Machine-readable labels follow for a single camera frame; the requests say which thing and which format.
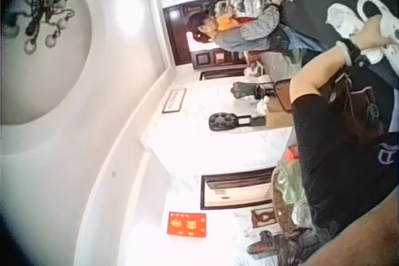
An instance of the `person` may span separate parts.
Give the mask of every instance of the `person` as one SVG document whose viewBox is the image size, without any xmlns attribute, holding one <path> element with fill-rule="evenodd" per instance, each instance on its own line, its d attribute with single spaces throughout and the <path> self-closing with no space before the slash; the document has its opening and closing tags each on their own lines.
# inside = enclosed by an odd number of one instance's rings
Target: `person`
<svg viewBox="0 0 399 266">
<path fill-rule="evenodd" d="M 290 50 L 307 49 L 317 55 L 327 50 L 323 43 L 281 24 L 282 2 L 271 0 L 271 4 L 257 19 L 225 31 L 218 29 L 217 20 L 206 11 L 191 15 L 187 27 L 198 42 L 213 40 L 220 48 L 231 52 L 255 50 L 287 53 Z"/>
<path fill-rule="evenodd" d="M 312 255 L 304 266 L 398 265 L 398 192 L 396 187 L 377 207 Z"/>
<path fill-rule="evenodd" d="M 327 264 L 324 263 L 327 260 L 325 255 L 321 253 L 319 258 L 313 260 L 318 262 L 310 262 L 308 265 L 386 265 L 379 262 L 359 262 L 364 261 L 366 257 L 373 260 L 371 252 L 363 252 L 360 247 L 364 246 L 364 250 L 372 249 L 372 238 L 380 240 L 381 236 L 378 234 L 383 232 L 363 227 L 364 230 L 369 230 L 367 241 L 356 239 L 361 238 L 360 236 L 353 236 L 353 232 L 359 231 L 353 228 L 356 226 L 356 222 L 353 222 L 381 203 L 398 186 L 398 120 L 395 119 L 393 111 L 398 109 L 397 91 L 392 93 L 391 86 L 368 68 L 351 66 L 352 62 L 357 61 L 356 57 L 352 57 L 356 53 L 392 43 L 380 33 L 381 18 L 381 15 L 371 17 L 359 33 L 350 40 L 345 40 L 346 44 L 338 42 L 335 47 L 311 60 L 290 82 L 289 95 L 302 185 L 315 231 L 322 244 L 339 236 L 340 242 L 333 240 L 331 245 L 327 245 L 328 250 L 335 251 L 336 255 L 342 255 L 339 249 L 343 249 L 344 243 L 341 242 L 345 240 L 346 244 L 359 246 L 358 252 L 347 249 L 345 254 L 348 259 L 354 259 L 349 257 L 350 254 L 357 254 L 357 263 L 334 264 L 330 261 Z M 352 48 L 357 50 L 349 52 L 348 49 Z M 353 85 L 358 84 L 357 78 L 365 79 L 365 86 L 375 82 L 373 89 L 378 106 L 381 104 L 390 107 L 380 107 L 380 117 L 389 125 L 388 132 L 365 144 L 352 142 L 345 128 L 344 117 L 320 95 L 320 88 L 341 71 L 344 65 L 349 66 L 351 70 Z M 380 102 L 377 97 L 379 87 L 383 89 L 379 97 L 383 101 Z M 364 224 L 364 221 L 359 219 L 357 223 Z M 357 244 L 356 240 L 366 243 Z M 385 245 L 388 248 L 379 249 L 381 256 L 397 249 L 395 242 Z M 389 257 L 397 259 L 397 255 L 389 254 Z"/>
</svg>

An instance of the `red object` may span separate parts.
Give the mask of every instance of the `red object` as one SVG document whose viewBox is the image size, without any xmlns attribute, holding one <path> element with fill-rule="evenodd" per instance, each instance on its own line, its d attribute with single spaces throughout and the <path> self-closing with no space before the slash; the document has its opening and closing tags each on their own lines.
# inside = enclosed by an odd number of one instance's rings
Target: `red object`
<svg viewBox="0 0 399 266">
<path fill-rule="evenodd" d="M 284 160 L 291 161 L 294 159 L 299 159 L 298 155 L 298 146 L 297 145 L 290 145 L 287 147 L 286 152 L 284 153 Z"/>
<path fill-rule="evenodd" d="M 236 17 L 235 19 L 239 23 L 245 23 L 245 22 L 249 22 L 249 21 L 255 20 L 255 18 L 252 18 L 252 17 Z"/>
<path fill-rule="evenodd" d="M 206 237 L 206 214 L 169 212 L 168 235 L 183 237 Z"/>
</svg>

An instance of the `shoe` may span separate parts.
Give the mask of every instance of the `shoe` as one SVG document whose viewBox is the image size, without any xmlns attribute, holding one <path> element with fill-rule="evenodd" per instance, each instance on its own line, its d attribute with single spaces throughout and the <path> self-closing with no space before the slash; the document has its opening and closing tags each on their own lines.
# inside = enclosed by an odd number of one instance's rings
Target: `shoe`
<svg viewBox="0 0 399 266">
<path fill-rule="evenodd" d="M 357 12 L 360 18 L 362 18 L 363 21 L 368 19 L 363 11 L 363 7 L 365 3 L 369 1 L 374 3 L 374 5 L 378 7 L 382 14 L 380 22 L 381 35 L 384 37 L 389 37 L 399 43 L 399 19 L 395 17 L 387 8 L 387 6 L 380 0 L 358 0 Z M 383 48 L 382 51 L 387 57 L 395 73 L 399 76 L 399 46 L 389 45 L 388 47 Z"/>
<path fill-rule="evenodd" d="M 340 3 L 334 3 L 328 8 L 325 23 L 330 24 L 341 37 L 346 39 L 359 32 L 364 26 L 364 22 L 356 16 L 355 12 Z M 365 50 L 362 54 L 371 64 L 378 63 L 384 56 L 382 49 Z"/>
</svg>

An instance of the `red sign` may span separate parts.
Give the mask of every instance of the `red sign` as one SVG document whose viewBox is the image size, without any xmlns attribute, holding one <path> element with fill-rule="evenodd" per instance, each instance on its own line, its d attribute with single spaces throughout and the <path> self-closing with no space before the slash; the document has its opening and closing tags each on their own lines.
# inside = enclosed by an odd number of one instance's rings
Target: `red sign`
<svg viewBox="0 0 399 266">
<path fill-rule="evenodd" d="M 205 238 L 206 214 L 169 212 L 168 235 Z"/>
</svg>

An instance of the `wooden door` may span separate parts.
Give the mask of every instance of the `wooden door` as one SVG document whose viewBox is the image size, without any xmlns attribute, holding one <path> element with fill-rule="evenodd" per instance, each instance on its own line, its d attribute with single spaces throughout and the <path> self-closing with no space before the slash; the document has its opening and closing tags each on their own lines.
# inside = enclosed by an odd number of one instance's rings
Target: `wooden door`
<svg viewBox="0 0 399 266">
<path fill-rule="evenodd" d="M 167 7 L 163 10 L 168 30 L 169 41 L 176 65 L 191 63 L 191 53 L 188 47 L 186 26 L 188 17 L 202 11 L 213 0 L 199 0 Z"/>
</svg>

